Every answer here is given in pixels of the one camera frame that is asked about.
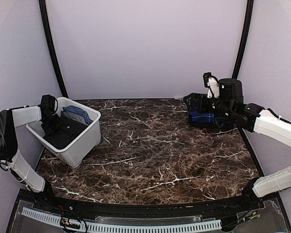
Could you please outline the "black pinstriped long sleeve shirt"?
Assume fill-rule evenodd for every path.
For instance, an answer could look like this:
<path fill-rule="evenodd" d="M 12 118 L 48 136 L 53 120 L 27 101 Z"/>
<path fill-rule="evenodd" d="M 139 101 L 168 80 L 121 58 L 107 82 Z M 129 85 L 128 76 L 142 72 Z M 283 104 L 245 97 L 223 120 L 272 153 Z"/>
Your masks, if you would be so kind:
<path fill-rule="evenodd" d="M 55 126 L 45 133 L 43 139 L 58 150 L 66 148 L 88 127 L 65 116 L 58 118 L 55 123 Z"/>

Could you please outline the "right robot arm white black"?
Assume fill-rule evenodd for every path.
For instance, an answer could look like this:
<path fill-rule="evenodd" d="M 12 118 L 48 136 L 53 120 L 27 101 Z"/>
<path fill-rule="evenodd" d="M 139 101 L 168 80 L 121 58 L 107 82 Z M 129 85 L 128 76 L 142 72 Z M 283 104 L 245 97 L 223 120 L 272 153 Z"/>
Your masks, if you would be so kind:
<path fill-rule="evenodd" d="M 291 147 L 291 122 L 260 105 L 243 102 L 242 83 L 232 78 L 218 80 L 210 73 L 203 77 L 207 94 L 191 93 L 183 98 L 191 120 L 204 126 L 234 124 Z M 249 210 L 258 198 L 291 188 L 291 165 L 268 176 L 251 181 L 238 199 L 238 207 Z"/>

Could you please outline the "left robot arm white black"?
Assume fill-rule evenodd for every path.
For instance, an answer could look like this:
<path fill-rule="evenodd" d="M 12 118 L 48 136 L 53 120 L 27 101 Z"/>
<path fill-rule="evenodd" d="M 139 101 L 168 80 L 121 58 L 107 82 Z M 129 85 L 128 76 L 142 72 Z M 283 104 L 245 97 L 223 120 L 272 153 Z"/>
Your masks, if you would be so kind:
<path fill-rule="evenodd" d="M 30 123 L 39 122 L 42 112 L 39 106 L 24 106 L 5 109 L 0 112 L 0 167 L 10 171 L 19 183 L 30 191 L 41 195 L 40 204 L 49 212 L 59 207 L 53 197 L 51 184 L 32 168 L 20 152 L 16 129 Z"/>

